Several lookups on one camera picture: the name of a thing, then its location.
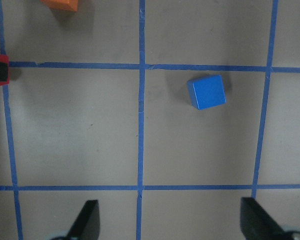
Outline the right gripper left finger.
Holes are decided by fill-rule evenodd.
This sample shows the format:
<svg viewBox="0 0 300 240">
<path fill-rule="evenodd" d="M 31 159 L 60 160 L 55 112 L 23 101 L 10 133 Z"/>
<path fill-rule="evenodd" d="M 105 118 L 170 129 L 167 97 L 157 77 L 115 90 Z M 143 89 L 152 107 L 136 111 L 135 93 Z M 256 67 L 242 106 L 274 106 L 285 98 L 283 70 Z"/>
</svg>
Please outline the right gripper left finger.
<svg viewBox="0 0 300 240">
<path fill-rule="evenodd" d="M 87 200 L 69 232 L 67 240 L 97 240 L 100 235 L 100 210 L 98 200 Z"/>
</svg>

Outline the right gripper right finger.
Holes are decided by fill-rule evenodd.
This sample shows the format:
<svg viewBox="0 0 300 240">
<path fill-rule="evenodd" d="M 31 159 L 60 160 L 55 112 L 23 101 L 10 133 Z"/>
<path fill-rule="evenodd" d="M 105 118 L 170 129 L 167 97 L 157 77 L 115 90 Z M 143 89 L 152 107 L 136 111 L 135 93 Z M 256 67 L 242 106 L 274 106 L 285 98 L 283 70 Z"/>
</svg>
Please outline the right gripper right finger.
<svg viewBox="0 0 300 240">
<path fill-rule="evenodd" d="M 240 230 L 246 240 L 293 239 L 252 197 L 240 200 Z"/>
</svg>

